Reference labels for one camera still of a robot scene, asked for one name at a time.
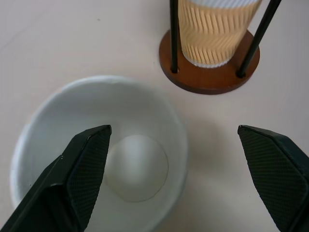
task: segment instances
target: round wooden coaster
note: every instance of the round wooden coaster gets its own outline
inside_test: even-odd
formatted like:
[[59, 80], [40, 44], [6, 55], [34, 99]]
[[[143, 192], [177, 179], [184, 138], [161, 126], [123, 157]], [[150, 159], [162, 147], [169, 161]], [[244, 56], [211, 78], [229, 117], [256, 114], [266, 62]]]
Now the round wooden coaster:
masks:
[[161, 68], [167, 78], [175, 85], [187, 91], [200, 94], [221, 94], [230, 92], [245, 84], [255, 71], [260, 60], [260, 48], [257, 49], [246, 76], [238, 78], [236, 71], [240, 67], [248, 48], [252, 42], [253, 35], [246, 32], [240, 42], [232, 59], [219, 68], [204, 69], [191, 64], [181, 50], [180, 38], [178, 38], [178, 73], [171, 72], [171, 49], [170, 31], [168, 31], [160, 44], [159, 58]]

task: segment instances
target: white cup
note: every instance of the white cup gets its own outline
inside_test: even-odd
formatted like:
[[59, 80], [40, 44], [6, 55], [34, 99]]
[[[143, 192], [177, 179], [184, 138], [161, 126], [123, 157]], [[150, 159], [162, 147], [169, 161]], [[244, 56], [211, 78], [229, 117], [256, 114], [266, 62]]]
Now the white cup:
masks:
[[146, 136], [164, 150], [168, 173], [160, 190], [139, 202], [121, 198], [104, 176], [86, 231], [153, 231], [168, 215], [184, 187], [188, 158], [186, 131], [161, 94], [119, 76], [94, 76], [70, 83], [35, 113], [19, 137], [12, 160], [14, 207], [74, 135], [105, 124], [112, 126], [109, 150], [128, 136]]

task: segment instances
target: white table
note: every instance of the white table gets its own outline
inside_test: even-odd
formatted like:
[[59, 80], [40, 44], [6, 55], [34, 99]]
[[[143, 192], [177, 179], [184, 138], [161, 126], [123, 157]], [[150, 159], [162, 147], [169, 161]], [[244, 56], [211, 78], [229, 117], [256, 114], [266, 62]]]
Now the white table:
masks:
[[10, 162], [31, 114], [68, 82], [117, 74], [163, 91], [187, 124], [186, 188], [159, 232], [277, 232], [254, 188], [237, 128], [285, 134], [309, 154], [308, 12], [308, 0], [283, 0], [252, 78], [230, 93], [207, 96], [178, 88], [160, 68], [168, 0], [0, 0], [0, 226], [13, 211]]

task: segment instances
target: bowl rim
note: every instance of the bowl rim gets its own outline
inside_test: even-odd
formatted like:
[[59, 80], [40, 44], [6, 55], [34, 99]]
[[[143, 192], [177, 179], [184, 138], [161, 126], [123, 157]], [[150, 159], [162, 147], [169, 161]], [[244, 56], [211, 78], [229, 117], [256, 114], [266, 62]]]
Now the bowl rim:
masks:
[[161, 210], [161, 214], [158, 215], [156, 218], [150, 221], [142, 230], [141, 232], [150, 232], [156, 229], [162, 221], [168, 216], [168, 214], [173, 209], [175, 203], [179, 200], [186, 181], [187, 176], [187, 164], [188, 164], [188, 155], [189, 155], [189, 144], [188, 144], [188, 138], [187, 138], [187, 132], [185, 125], [181, 122], [176, 110], [171, 105], [171, 103], [167, 100], [166, 97], [164, 97], [164, 94], [162, 94], [160, 91], [157, 91], [156, 89], [148, 86], [147, 84], [142, 84], [138, 82], [137, 80], [123, 77], [123, 76], [116, 76], [116, 75], [96, 75], [91, 76], [83, 79], [78, 79], [76, 81], [70, 82], [64, 87], [60, 89], [60, 91], [55, 91], [50, 97], [48, 97], [41, 106], [37, 108], [33, 116], [31, 117], [30, 123], [25, 124], [23, 127], [19, 138], [17, 140], [17, 143], [15, 145], [15, 149], [13, 152], [13, 157], [11, 161], [10, 166], [10, 193], [11, 193], [11, 201], [13, 203], [14, 209], [16, 209], [19, 205], [19, 203], [22, 200], [22, 197], [19, 194], [19, 187], [18, 187], [18, 174], [20, 166], [20, 160], [22, 158], [23, 151], [25, 149], [25, 145], [28, 141], [29, 134], [34, 129], [35, 122], [39, 119], [39, 117], [44, 113], [44, 111], [59, 97], [61, 97], [64, 93], [67, 91], [80, 87], [85, 84], [89, 83], [123, 83], [128, 85], [135, 85], [136, 87], [139, 87], [141, 89], [147, 90], [151, 92], [156, 98], [160, 99], [162, 103], [165, 104], [167, 109], [172, 113], [174, 119], [176, 120], [179, 129], [182, 133], [182, 143], [184, 147], [183, 152], [183, 160], [184, 160], [184, 167], [183, 172], [178, 175], [178, 181], [177, 181], [177, 187], [175, 188], [175, 196], [174, 198], [167, 202], [164, 206], [164, 209]]

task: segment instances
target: black metal rod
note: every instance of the black metal rod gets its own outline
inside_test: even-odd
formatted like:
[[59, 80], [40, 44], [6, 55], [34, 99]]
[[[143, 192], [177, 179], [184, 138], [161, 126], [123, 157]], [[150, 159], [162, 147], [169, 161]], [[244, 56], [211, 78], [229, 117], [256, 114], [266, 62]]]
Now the black metal rod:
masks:
[[178, 40], [178, 0], [169, 0], [170, 9], [170, 47], [171, 47], [171, 62], [172, 73], [178, 72], [178, 56], [177, 56], [177, 40]]
[[239, 68], [239, 70], [236, 72], [237, 77], [244, 77], [246, 75], [246, 70], [272, 20], [272, 17], [274, 16], [281, 0], [271, 0], [265, 13], [264, 16], [260, 22], [259, 27], [256, 30], [256, 33], [254, 35], [254, 39], [249, 47], [249, 50]]

